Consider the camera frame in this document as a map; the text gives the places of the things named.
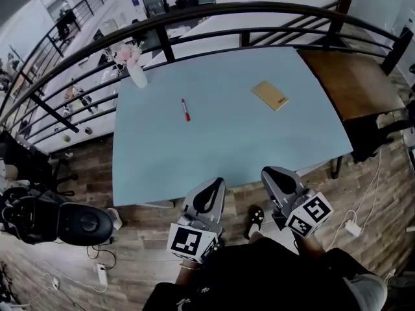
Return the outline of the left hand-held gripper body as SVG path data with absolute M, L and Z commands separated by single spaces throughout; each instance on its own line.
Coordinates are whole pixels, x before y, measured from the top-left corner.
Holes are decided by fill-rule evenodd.
M 173 255 L 203 264 L 220 242 L 224 228 L 221 214 L 182 212 L 169 231 L 167 250 Z

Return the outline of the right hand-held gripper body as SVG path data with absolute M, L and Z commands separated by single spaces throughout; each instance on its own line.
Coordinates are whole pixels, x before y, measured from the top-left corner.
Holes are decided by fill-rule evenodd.
M 304 189 L 276 205 L 272 218 L 279 227 L 289 228 L 295 235 L 308 238 L 333 214 L 334 210 L 321 192 Z

